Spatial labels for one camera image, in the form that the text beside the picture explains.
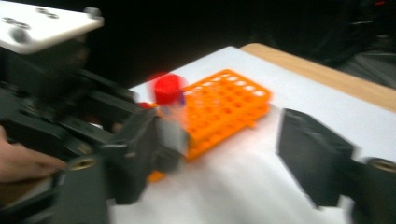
robotic arm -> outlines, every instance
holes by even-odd
[[[140,107],[134,93],[117,83],[81,69],[88,54],[77,37],[103,25],[97,10],[0,5],[6,15],[1,28],[8,30],[0,36],[8,50],[0,124],[10,141],[68,163],[51,189],[1,210],[0,222],[109,223],[108,200],[136,202],[149,174],[175,169],[181,156],[158,140],[154,109]],[[114,123],[121,129],[113,132]]]

white table surface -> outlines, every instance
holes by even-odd
[[[270,113],[202,158],[150,184],[139,202],[111,209],[126,223],[349,223],[351,201],[317,210],[276,155],[282,108],[320,120],[353,143],[355,159],[396,161],[396,114],[228,47],[174,73],[189,83],[222,69],[252,79],[274,93]],[[132,88],[147,101],[146,85]]]

table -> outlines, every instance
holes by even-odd
[[[281,70],[258,58],[253,58],[252,55],[258,56],[268,62],[279,64],[294,73],[313,78],[319,83],[331,86],[336,90],[356,96],[359,99],[374,105],[379,105],[385,109],[382,110],[379,107],[356,101],[352,97],[340,94],[339,91],[328,90],[320,85],[315,86],[315,83],[312,81],[299,78],[293,73]],[[239,60],[240,58],[244,59],[241,63],[233,63],[233,60]],[[212,71],[217,71],[223,65],[234,67],[236,70],[242,69],[240,71],[242,71],[243,75],[257,73],[258,71],[255,70],[256,67],[260,67],[260,74],[262,74],[264,70],[275,73],[285,73],[285,76],[293,78],[296,81],[314,85],[315,90],[329,92],[330,94],[327,95],[328,97],[332,97],[332,94],[338,94],[337,97],[346,98],[346,103],[340,102],[340,106],[346,106],[346,104],[351,102],[356,105],[368,106],[368,110],[384,115],[384,118],[389,119],[391,122],[396,121],[396,119],[394,119],[394,113],[390,112],[395,111],[395,104],[393,103],[396,102],[395,91],[302,60],[279,50],[270,49],[260,44],[246,45],[242,47],[241,50],[233,48],[222,49],[220,52],[215,52],[213,55],[209,55],[202,60],[183,66],[175,72],[177,74],[200,79],[200,76],[208,76]],[[259,75],[255,78],[257,78],[259,82],[262,80],[265,81],[259,77]],[[275,86],[278,81],[279,80],[275,80],[272,83],[268,82],[268,84],[274,84]],[[145,87],[136,87],[134,90],[140,93],[145,90]],[[270,114],[267,118],[261,119],[257,130],[246,130],[245,133],[237,134],[234,139],[221,144],[210,156],[206,156],[198,162],[187,166],[182,174],[168,176],[162,183],[149,186],[147,194],[143,196],[142,203],[131,206],[117,206],[114,209],[115,223],[130,223],[131,220],[135,220],[137,223],[150,223],[150,221],[153,220],[158,221],[156,223],[166,223],[166,221],[172,219],[176,223],[262,223],[263,218],[268,218],[268,223],[290,223],[291,221],[295,223],[306,223],[305,218],[308,218],[311,223],[340,223],[340,220],[342,222],[345,221],[345,214],[340,209],[324,209],[325,212],[315,211],[311,206],[312,204],[309,203],[303,194],[296,194],[296,192],[299,192],[298,186],[292,178],[290,178],[285,167],[274,153],[274,141],[277,132],[271,132],[271,130],[277,129],[279,111],[283,106],[282,104],[284,104],[280,104],[280,102],[288,102],[288,104],[291,104],[291,101],[292,99],[286,94],[282,94],[281,92],[279,94],[276,93],[273,106],[274,113]],[[366,115],[364,111],[354,112],[357,113],[357,116]],[[315,115],[320,116],[320,111],[317,111]],[[326,123],[330,123],[332,127],[339,129],[339,127],[345,125],[349,117],[336,122],[329,122],[326,118],[324,119]],[[375,119],[367,118],[364,122],[370,123],[374,120]],[[380,120],[380,122],[382,123],[376,124],[374,130],[379,132],[385,132],[387,130],[390,132],[394,131],[394,128],[388,127],[389,124],[388,126],[386,123],[384,124],[384,120]],[[352,122],[350,125],[359,125],[359,123]],[[388,127],[385,130],[381,128],[384,125]],[[257,136],[262,133],[266,134],[265,138],[267,139],[263,139],[257,143],[260,147],[252,147],[249,142],[256,141]],[[365,139],[361,139],[360,135],[365,134],[367,134],[367,132],[363,130],[363,132],[358,134],[346,133],[346,136],[348,139],[352,139],[353,142],[362,144],[364,148],[376,146],[377,142],[365,142]],[[382,140],[382,138],[380,136],[376,137],[375,141],[378,140]],[[390,152],[389,149],[391,146],[395,145],[394,140],[388,139],[382,143],[381,146],[384,147],[381,147],[378,151],[365,153],[365,155],[394,158],[394,153]],[[245,154],[240,155],[239,148],[234,148],[235,146],[239,146],[247,151]],[[258,166],[264,164],[264,166],[261,166],[260,169],[254,169],[251,167],[252,164]],[[241,175],[235,171],[235,167],[247,172],[248,175]],[[253,185],[244,186],[244,184],[251,184],[256,180],[258,181],[257,176],[260,177],[259,186],[261,189]],[[243,179],[243,183],[233,182],[237,178]],[[3,185],[2,188],[14,191],[15,186]],[[210,192],[210,197],[212,198],[210,203],[208,203],[204,197],[208,192]],[[251,193],[256,194],[257,199],[251,198]],[[278,196],[282,194],[284,194],[285,197],[279,199]],[[165,197],[166,195],[174,195],[175,197],[169,199]],[[265,202],[256,201],[262,200],[263,198],[266,199]],[[199,203],[201,207],[196,209],[195,206]],[[288,212],[289,217],[283,214],[285,211]],[[306,216],[299,217],[299,214],[306,214]]]
[[[308,77],[371,104],[396,112],[396,90],[312,63],[262,44],[248,44],[242,47],[241,50],[286,68],[298,75]]]

black mechanical part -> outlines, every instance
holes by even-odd
[[[117,204],[137,201],[153,171],[151,160],[159,149],[156,119],[154,109],[140,109],[100,147],[100,154],[108,164],[108,185]]]
[[[59,188],[46,190],[35,197],[0,210],[0,223],[48,223]]]
[[[180,165],[183,155],[180,152],[161,145],[153,158],[153,168],[162,173],[171,173]]]
[[[79,150],[86,143],[67,130],[23,113],[23,99],[14,91],[0,88],[0,125],[7,131],[7,137],[26,147],[68,161],[84,155]]]
[[[78,70],[78,75],[92,81],[97,90],[109,92],[117,98],[121,98],[125,101],[134,103],[135,93],[133,91],[122,88],[117,82],[105,79],[96,75],[95,73],[84,69]]]
[[[7,82],[36,98],[53,100],[73,87],[76,72],[86,61],[88,50],[69,40],[35,54],[8,55]]]
[[[107,224],[106,165],[102,157],[69,162],[50,224]]]
[[[351,158],[353,146],[311,117],[284,111],[278,154],[316,206],[336,206],[333,183]]]
[[[396,164],[351,159],[353,146],[305,113],[284,109],[278,154],[316,206],[354,201],[355,224],[396,223]]]

wooden table edge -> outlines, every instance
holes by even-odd
[[[389,111],[396,112],[396,90],[380,86],[359,77],[353,77],[352,75],[310,62],[263,44],[251,43],[240,49],[267,62],[290,70],[293,73],[308,77],[318,83],[342,91],[373,105],[378,105]]]

